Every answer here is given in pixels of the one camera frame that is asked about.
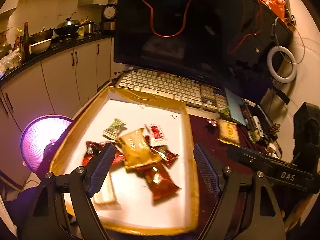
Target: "orange plastic bag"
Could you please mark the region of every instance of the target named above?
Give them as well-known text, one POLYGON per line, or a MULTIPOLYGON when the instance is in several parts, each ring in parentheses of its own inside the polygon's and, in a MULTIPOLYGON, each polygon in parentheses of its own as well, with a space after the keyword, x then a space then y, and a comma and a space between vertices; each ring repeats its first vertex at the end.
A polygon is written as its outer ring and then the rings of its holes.
POLYGON ((261 0, 284 22, 284 0, 261 0))

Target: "blue book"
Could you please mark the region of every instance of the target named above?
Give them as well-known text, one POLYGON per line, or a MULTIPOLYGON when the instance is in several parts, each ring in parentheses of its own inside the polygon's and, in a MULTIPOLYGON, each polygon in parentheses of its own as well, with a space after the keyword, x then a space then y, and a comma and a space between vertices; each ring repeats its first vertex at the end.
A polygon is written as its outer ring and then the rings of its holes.
POLYGON ((226 97, 228 101, 228 105, 230 108, 230 117, 231 119, 239 124, 247 125, 247 123, 244 120, 241 107, 244 105, 244 101, 241 99, 241 97, 235 95, 230 90, 225 88, 226 97))

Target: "white keyboard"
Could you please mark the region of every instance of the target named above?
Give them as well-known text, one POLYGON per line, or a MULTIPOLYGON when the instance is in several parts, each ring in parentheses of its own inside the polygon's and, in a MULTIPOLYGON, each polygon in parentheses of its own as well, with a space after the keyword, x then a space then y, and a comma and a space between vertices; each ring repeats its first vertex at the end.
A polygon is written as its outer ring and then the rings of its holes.
POLYGON ((226 97, 217 88, 164 72, 132 70, 119 80, 117 87, 161 95, 213 113, 228 107, 226 97))

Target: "kitchen cabinet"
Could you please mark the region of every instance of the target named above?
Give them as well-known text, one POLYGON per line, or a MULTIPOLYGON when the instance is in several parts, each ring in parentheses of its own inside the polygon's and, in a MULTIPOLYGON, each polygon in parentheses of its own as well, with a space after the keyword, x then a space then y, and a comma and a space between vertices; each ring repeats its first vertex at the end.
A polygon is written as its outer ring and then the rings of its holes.
POLYGON ((23 186, 30 171, 22 164, 20 152, 21 131, 15 123, 4 96, 0 91, 0 170, 17 184, 23 186))
POLYGON ((97 41, 97 88, 110 79, 111 38, 97 41))
POLYGON ((37 117, 54 114, 40 62, 10 79, 1 90, 21 131, 37 117))
POLYGON ((89 42, 73 48, 76 80, 81 106, 97 93, 97 44, 89 42))
POLYGON ((125 64, 117 63, 114 61, 114 45, 115 45, 115 39, 112 38, 111 41, 111 79, 116 78, 119 74, 114 74, 114 72, 120 72, 124 71, 126 69, 125 64))
POLYGON ((71 48, 41 61, 54 113, 70 118, 81 108, 74 58, 71 48))

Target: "white bowl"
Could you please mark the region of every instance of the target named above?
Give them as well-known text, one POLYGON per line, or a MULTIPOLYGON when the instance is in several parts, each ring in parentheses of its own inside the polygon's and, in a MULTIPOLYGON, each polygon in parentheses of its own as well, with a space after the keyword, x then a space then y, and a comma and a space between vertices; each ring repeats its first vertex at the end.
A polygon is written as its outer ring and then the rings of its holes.
POLYGON ((34 54, 39 54, 46 51, 51 44, 51 40, 52 39, 48 39, 31 45, 31 52, 34 54))

